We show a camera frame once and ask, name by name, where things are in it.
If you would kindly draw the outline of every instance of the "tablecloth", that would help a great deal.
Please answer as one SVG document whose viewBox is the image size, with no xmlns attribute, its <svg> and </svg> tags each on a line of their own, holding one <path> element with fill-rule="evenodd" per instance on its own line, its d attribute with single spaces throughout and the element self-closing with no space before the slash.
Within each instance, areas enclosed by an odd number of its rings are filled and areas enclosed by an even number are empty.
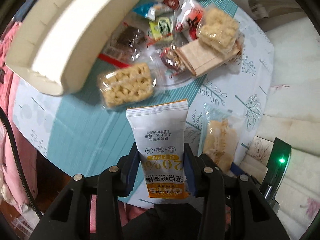
<svg viewBox="0 0 320 240">
<path fill-rule="evenodd" d="M 152 0 L 141 0 L 145 3 Z M 256 23 L 231 0 L 200 0 L 204 7 L 214 3 L 240 22 L 245 35 L 241 58 L 198 79 L 182 78 L 164 95 L 136 106 L 155 105 L 188 99 L 189 112 L 185 142 L 197 152 L 202 128 L 203 104 L 212 103 L 236 114 L 245 114 L 245 129 L 236 149 L 235 163 L 244 158 L 265 107 L 273 70 L 274 50 Z M 107 112 L 100 103 L 97 74 L 113 66 L 95 62 L 84 88 L 76 94 L 51 97 L 37 92 L 23 80 L 16 94 L 13 120 L 21 133 L 53 164 L 73 176 L 92 176 L 115 165 L 127 155 L 134 142 L 125 111 Z M 148 208 L 158 199 L 148 198 L 140 168 L 134 189 L 121 200 Z"/>
</svg>

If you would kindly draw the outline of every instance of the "wooden floor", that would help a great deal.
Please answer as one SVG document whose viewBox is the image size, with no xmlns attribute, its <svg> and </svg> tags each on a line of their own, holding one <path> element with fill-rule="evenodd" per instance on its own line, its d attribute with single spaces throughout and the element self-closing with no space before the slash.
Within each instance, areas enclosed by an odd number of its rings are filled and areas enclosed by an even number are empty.
<svg viewBox="0 0 320 240">
<path fill-rule="evenodd" d="M 45 212 L 55 197 L 69 182 L 71 177 L 53 165 L 42 154 L 37 153 L 37 184 L 38 196 L 36 204 L 42 212 Z M 7 221 L 13 226 L 12 221 L 15 217 L 19 217 L 19 212 L 6 202 L 0 204 L 0 210 L 4 214 Z M 23 239 L 23 234 L 16 229 L 17 235 Z"/>
</svg>

